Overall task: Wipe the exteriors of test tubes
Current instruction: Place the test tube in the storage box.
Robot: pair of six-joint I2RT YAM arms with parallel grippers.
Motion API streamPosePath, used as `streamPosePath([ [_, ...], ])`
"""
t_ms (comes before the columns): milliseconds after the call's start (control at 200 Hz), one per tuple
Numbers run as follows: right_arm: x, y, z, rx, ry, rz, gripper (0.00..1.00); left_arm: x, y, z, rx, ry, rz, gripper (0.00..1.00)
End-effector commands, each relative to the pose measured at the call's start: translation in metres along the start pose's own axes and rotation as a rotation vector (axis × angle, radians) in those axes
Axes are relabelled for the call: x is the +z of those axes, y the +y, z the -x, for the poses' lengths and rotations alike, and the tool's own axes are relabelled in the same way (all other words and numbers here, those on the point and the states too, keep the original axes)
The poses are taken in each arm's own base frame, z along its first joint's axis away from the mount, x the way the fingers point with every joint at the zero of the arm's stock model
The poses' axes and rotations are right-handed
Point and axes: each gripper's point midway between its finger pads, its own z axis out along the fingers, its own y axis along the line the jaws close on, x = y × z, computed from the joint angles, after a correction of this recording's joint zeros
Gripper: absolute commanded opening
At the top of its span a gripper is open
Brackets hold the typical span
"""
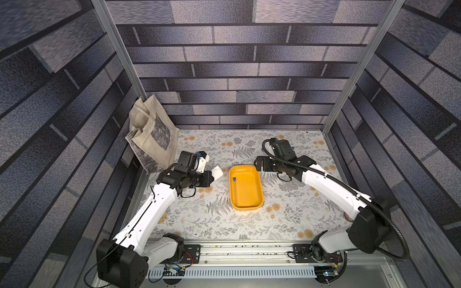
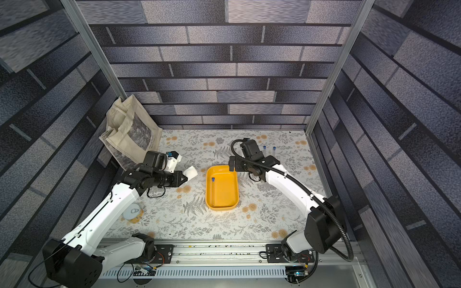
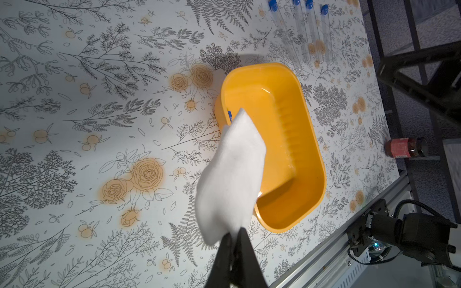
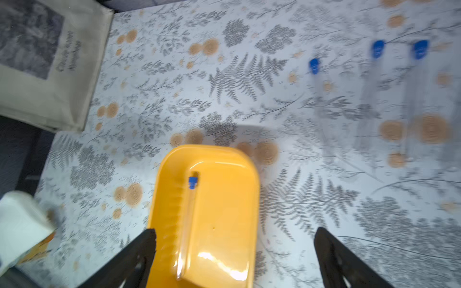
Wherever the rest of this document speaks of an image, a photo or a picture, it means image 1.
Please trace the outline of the white wipe cloth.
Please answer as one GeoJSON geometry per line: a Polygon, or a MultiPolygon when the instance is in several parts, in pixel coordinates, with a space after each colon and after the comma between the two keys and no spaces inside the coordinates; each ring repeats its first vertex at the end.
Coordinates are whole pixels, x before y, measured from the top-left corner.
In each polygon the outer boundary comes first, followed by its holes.
{"type": "Polygon", "coordinates": [[[218,180],[223,176],[223,170],[219,166],[216,166],[211,170],[211,175],[214,178],[214,180],[218,180]]]}

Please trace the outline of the yellow plastic tray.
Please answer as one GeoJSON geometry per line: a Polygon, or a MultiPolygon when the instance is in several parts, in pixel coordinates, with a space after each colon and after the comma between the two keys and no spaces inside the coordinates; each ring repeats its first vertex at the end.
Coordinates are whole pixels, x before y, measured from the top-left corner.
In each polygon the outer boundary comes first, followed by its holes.
{"type": "Polygon", "coordinates": [[[254,166],[239,165],[229,170],[230,202],[237,211],[253,211],[264,203],[260,173],[254,166]],[[237,178],[237,196],[232,196],[232,180],[237,178]]]}

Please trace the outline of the clear test tube blue cap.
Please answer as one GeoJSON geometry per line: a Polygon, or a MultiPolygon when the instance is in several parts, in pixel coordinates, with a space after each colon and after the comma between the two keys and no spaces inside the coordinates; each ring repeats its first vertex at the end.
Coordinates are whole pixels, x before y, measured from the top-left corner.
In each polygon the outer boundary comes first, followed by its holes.
{"type": "Polygon", "coordinates": [[[237,196],[237,178],[236,177],[233,177],[231,192],[232,192],[233,198],[236,198],[237,196]]]}

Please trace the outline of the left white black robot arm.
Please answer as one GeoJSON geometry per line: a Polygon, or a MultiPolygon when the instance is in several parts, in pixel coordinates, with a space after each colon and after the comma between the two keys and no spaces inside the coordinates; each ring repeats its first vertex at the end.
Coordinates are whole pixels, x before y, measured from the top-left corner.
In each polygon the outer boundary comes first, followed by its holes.
{"type": "Polygon", "coordinates": [[[184,240],[165,234],[156,243],[147,241],[169,206],[185,188],[209,187],[223,176],[220,167],[213,170],[180,172],[165,170],[157,178],[151,194],[136,215],[112,240],[97,247],[97,275],[118,288],[138,288],[150,269],[179,262],[184,255],[184,240]]]}

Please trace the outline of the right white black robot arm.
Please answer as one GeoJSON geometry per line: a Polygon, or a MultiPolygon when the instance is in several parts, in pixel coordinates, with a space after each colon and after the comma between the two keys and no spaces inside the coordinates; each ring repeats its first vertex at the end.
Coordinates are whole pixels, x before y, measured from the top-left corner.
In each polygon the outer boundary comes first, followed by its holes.
{"type": "Polygon", "coordinates": [[[310,246],[313,257],[321,260],[328,254],[352,249],[368,254],[383,251],[381,244],[390,232],[390,225],[369,207],[372,198],[367,194],[350,188],[307,156],[288,164],[269,156],[258,156],[254,166],[258,171],[285,173],[315,188],[352,220],[351,224],[316,236],[310,246]]]}

